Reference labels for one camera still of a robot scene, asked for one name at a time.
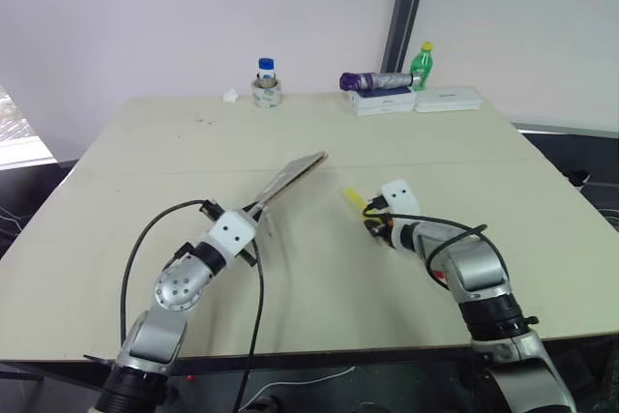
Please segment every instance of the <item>green bottle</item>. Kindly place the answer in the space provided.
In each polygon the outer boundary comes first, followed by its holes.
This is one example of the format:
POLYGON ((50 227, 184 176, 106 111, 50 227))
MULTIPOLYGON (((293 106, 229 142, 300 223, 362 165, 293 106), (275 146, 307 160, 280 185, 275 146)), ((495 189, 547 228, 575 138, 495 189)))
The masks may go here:
POLYGON ((413 59, 410 66, 411 74, 420 74, 422 79, 418 86, 414 86, 416 91, 426 89, 426 80, 432 69, 432 43, 423 43, 422 51, 413 59))

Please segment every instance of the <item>bottle cap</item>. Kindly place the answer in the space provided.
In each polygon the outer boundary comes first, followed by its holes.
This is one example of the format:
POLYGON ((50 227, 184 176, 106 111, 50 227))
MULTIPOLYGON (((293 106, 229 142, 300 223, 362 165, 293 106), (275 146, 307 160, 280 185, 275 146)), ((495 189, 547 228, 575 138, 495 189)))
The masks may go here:
POLYGON ((258 59, 258 68, 260 70, 272 70, 275 67, 275 62, 272 58, 258 59))

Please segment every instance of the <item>beige tabletop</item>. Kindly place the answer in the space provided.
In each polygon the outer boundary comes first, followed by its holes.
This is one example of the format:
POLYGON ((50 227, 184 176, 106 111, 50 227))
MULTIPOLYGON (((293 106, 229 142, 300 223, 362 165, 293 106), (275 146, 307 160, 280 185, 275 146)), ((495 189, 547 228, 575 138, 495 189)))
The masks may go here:
MULTIPOLYGON (((482 109, 357 118, 344 95, 129 102, 0 260, 0 359, 118 352, 127 255, 159 211, 188 199, 237 208, 288 161, 330 158, 279 198, 258 242, 266 301, 258 353, 464 345, 449 292, 413 254, 365 231, 342 195, 406 180, 426 215, 472 225, 502 251, 543 338, 615 332, 619 235, 489 103, 482 109)), ((209 221, 172 214, 147 237, 130 280, 129 324, 163 263, 209 221)), ((247 353, 254 269, 238 260, 207 287, 182 355, 247 353)))

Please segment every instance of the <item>white wall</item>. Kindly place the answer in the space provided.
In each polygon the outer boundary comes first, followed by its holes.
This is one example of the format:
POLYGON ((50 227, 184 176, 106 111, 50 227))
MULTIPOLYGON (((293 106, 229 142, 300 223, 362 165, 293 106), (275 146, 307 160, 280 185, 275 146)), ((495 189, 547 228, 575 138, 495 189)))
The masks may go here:
POLYGON ((0 0, 0 82, 59 161, 132 96, 249 93, 259 56, 284 92, 380 67, 394 0, 0 0))
POLYGON ((619 132, 619 0, 421 0, 406 66, 473 85, 513 121, 619 132))

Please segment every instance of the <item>white box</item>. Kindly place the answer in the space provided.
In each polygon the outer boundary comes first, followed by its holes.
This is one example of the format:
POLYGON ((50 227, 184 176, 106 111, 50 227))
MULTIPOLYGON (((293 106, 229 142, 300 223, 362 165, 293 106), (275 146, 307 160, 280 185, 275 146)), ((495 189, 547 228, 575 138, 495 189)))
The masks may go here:
POLYGON ((362 94, 350 91, 348 97, 357 116, 397 113, 411 111, 415 107, 415 91, 409 88, 406 90, 410 92, 404 93, 401 89, 381 89, 362 94))
POLYGON ((427 89, 417 91, 415 111, 477 110, 482 100, 482 96, 470 87, 427 89))

